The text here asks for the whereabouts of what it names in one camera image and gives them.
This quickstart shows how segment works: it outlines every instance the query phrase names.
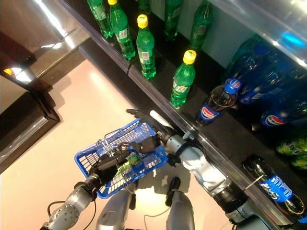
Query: cable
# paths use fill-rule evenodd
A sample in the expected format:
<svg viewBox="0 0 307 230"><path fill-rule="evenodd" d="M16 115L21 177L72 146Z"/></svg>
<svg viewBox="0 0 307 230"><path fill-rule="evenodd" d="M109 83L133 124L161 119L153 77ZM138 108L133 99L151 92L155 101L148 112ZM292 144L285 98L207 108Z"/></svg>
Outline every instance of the cable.
<svg viewBox="0 0 307 230"><path fill-rule="evenodd" d="M88 223L88 225L86 225L86 227L83 230L86 230L88 226L90 226L90 224L93 222L95 215L96 215L96 200L94 200L94 205L95 205L95 210L94 210L94 215L91 219L91 221Z"/></svg>
<svg viewBox="0 0 307 230"><path fill-rule="evenodd" d="M145 217L158 217L158 216L160 216L160 215L162 215L162 214L164 214L164 213L166 213L169 209L170 209L171 207L169 207L167 210L165 210L164 212L162 212L162 213L160 213L160 214L158 214L158 215L155 215L155 216L150 216L150 215L144 215L144 224L145 224L145 228L146 228L146 230L147 230L147 225L146 225L146 220L145 220Z"/></svg>
<svg viewBox="0 0 307 230"><path fill-rule="evenodd" d="M62 201L54 201L54 202L50 203L50 204L48 205L48 207L47 207L48 216L49 216L49 217L51 216L50 207L51 207L52 205L55 205L55 204L63 204L63 203L65 203L65 200L62 200Z"/></svg>

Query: plastic basket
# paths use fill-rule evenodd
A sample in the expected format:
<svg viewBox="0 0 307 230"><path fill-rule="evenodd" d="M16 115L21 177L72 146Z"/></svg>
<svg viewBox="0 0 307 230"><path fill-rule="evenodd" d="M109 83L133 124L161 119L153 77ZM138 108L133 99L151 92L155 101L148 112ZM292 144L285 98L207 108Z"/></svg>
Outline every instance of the plastic basket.
<svg viewBox="0 0 307 230"><path fill-rule="evenodd" d="M107 151L108 146L114 148L122 142L140 142L154 135L155 132L148 124L141 123L139 119L136 119L125 127L106 136L105 139L98 140L95 144L78 152L75 155L75 162L85 177L88 177L89 170L98 161L99 157L103 154L109 154ZM132 153L127 159L136 157L135 154L140 158L139 163L136 165L131 165L129 162L126 163L121 168L121 172L118 172L109 183L97 192L100 198L106 199L112 196L128 184L144 177L152 170L161 167L167 160L165 150L162 146L157 147L150 154Z"/></svg>

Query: sprite bottle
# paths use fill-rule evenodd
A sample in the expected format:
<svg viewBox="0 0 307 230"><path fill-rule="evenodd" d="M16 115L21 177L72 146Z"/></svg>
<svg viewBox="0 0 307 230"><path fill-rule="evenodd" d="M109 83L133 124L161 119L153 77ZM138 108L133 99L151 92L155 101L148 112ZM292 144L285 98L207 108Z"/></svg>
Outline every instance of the sprite bottle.
<svg viewBox="0 0 307 230"><path fill-rule="evenodd" d="M148 28L148 18L145 14L138 16L139 33L136 39L142 74L146 79L155 77L154 36Z"/></svg>
<svg viewBox="0 0 307 230"><path fill-rule="evenodd" d="M307 138L295 138L283 141L276 149L280 154L287 156L307 154Z"/></svg>
<svg viewBox="0 0 307 230"><path fill-rule="evenodd" d="M149 0L139 0L139 11L141 13L150 14L150 1Z"/></svg>
<svg viewBox="0 0 307 230"><path fill-rule="evenodd" d="M195 79L195 69L193 66L195 58L196 52L194 50L186 51L183 63L175 72L171 104L176 109L179 109L187 101L188 92Z"/></svg>
<svg viewBox="0 0 307 230"><path fill-rule="evenodd" d="M307 170L307 155L295 156L291 160L291 164L297 169Z"/></svg>
<svg viewBox="0 0 307 230"><path fill-rule="evenodd" d="M88 5L100 27L101 34L105 38L113 36L113 29L111 27L109 15L102 4L102 0L87 0Z"/></svg>
<svg viewBox="0 0 307 230"><path fill-rule="evenodd" d="M203 0L194 15L194 22L190 36L190 48L199 50L206 38L206 31L213 18L212 6Z"/></svg>
<svg viewBox="0 0 307 230"><path fill-rule="evenodd" d="M131 60L135 57L135 49L129 32L127 16L117 3L117 0L108 0L108 2L111 10L111 25L121 52L125 59Z"/></svg>
<svg viewBox="0 0 307 230"><path fill-rule="evenodd" d="M168 41L174 41L178 34L179 21L183 0L165 0L165 29L164 33Z"/></svg>

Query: tile floor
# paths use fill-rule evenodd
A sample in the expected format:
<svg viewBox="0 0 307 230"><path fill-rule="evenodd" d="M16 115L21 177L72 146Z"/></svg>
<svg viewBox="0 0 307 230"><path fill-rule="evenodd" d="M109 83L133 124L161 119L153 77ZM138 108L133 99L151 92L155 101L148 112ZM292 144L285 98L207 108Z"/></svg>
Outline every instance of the tile floor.
<svg viewBox="0 0 307 230"><path fill-rule="evenodd" d="M73 160L74 154L133 119L125 113L133 105L88 61L54 85L50 94L57 104L55 109L61 122L0 176L2 230L40 229L48 220L48 204L66 199L73 186L84 180ZM194 176L190 177L182 167L169 166L143 178L140 187L144 189L137 190L136 209L129 212L126 228L144 230L143 215L156 215L167 209L163 193L174 175L181 177L181 189L191 200L196 230L231 229L223 211ZM88 230L95 229L106 202L97 199L97 214ZM93 211L94 205L90 204L72 230L82 230ZM148 230L165 229L167 215L168 212L147 217Z"/></svg>

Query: bottle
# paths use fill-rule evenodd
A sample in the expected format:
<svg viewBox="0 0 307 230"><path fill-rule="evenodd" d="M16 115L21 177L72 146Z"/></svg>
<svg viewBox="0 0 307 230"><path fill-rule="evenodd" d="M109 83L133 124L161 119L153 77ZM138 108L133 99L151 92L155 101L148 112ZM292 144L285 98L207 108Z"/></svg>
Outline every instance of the bottle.
<svg viewBox="0 0 307 230"><path fill-rule="evenodd" d="M251 51L237 58L225 82L236 78L239 79L242 84L245 84L250 78L257 78L261 70L256 70L258 70L260 66L264 66L262 65L264 57L269 51L270 48L267 43L258 42Z"/></svg>
<svg viewBox="0 0 307 230"><path fill-rule="evenodd" d="M307 155L298 155L291 160L293 167L300 170L307 170Z"/></svg>
<svg viewBox="0 0 307 230"><path fill-rule="evenodd" d="M281 142L276 150L285 156L307 155L307 137L291 138Z"/></svg>
<svg viewBox="0 0 307 230"><path fill-rule="evenodd" d="M277 127L307 115L307 95L293 95L280 100L273 108L261 115L260 123L252 124L252 130L261 127Z"/></svg>
<svg viewBox="0 0 307 230"><path fill-rule="evenodd" d="M114 34L111 27L109 15L102 4L102 0L87 0L88 5L100 27L101 34L105 38L112 37Z"/></svg>
<svg viewBox="0 0 307 230"><path fill-rule="evenodd" d="M190 87L195 79L196 52L188 50L183 57L183 63L178 67L174 76L173 92L171 95L171 104L179 109L186 101Z"/></svg>
<svg viewBox="0 0 307 230"><path fill-rule="evenodd" d="M135 57L135 49L130 37L127 16L117 3L117 0L108 0L108 2L111 10L111 25L121 52L125 59L131 60Z"/></svg>
<svg viewBox="0 0 307 230"><path fill-rule="evenodd" d="M276 63L269 64L257 78L242 87L239 93L239 101L242 104L256 102L263 95L281 85L290 69L290 63L282 59L277 60Z"/></svg>
<svg viewBox="0 0 307 230"><path fill-rule="evenodd" d="M155 77L154 36L148 28L148 18L145 14L138 16L139 32L136 39L142 74L146 79Z"/></svg>
<svg viewBox="0 0 307 230"><path fill-rule="evenodd" d="M190 48L199 50L205 41L206 31L212 23L212 5L207 0L203 0L194 14L194 21L190 35Z"/></svg>
<svg viewBox="0 0 307 230"><path fill-rule="evenodd" d="M242 55L245 55L246 53L252 51L255 47L255 45L262 41L262 38L258 34L254 34L252 37L250 37L248 40L243 42L238 50L236 51L235 55L231 58L229 64L227 65L226 68L226 73L227 75L230 73L230 70L232 69L234 63L238 60L239 57Z"/></svg>
<svg viewBox="0 0 307 230"><path fill-rule="evenodd" d="M178 34L177 25L179 21L183 0L165 0L165 29L167 41L174 41Z"/></svg>
<svg viewBox="0 0 307 230"><path fill-rule="evenodd" d="M141 13L150 14L150 1L149 0L139 0L139 11Z"/></svg>
<svg viewBox="0 0 307 230"><path fill-rule="evenodd" d="M307 220L302 200L293 193L263 158L251 155L242 162L242 166L253 179L256 180L262 176L258 183L283 213L296 217L301 223Z"/></svg>
<svg viewBox="0 0 307 230"><path fill-rule="evenodd" d="M205 124L215 120L223 110L236 103L237 91L240 87L241 83L232 79L225 86L220 85L214 88L198 112L196 121Z"/></svg>

